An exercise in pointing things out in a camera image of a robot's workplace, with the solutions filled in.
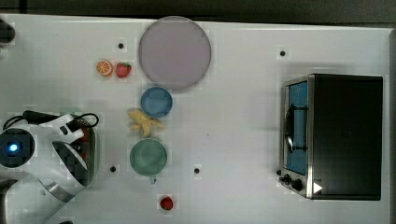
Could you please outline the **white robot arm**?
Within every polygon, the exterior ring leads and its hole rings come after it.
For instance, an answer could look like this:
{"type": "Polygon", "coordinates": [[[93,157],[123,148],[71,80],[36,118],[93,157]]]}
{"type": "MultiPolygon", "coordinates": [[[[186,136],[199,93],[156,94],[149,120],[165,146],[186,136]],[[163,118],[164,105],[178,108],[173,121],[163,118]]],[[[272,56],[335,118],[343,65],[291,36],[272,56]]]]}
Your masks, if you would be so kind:
{"type": "Polygon", "coordinates": [[[80,154],[91,142],[81,116],[35,111],[6,122],[1,132],[1,224],[44,224],[87,188],[92,168],[80,154]]]}

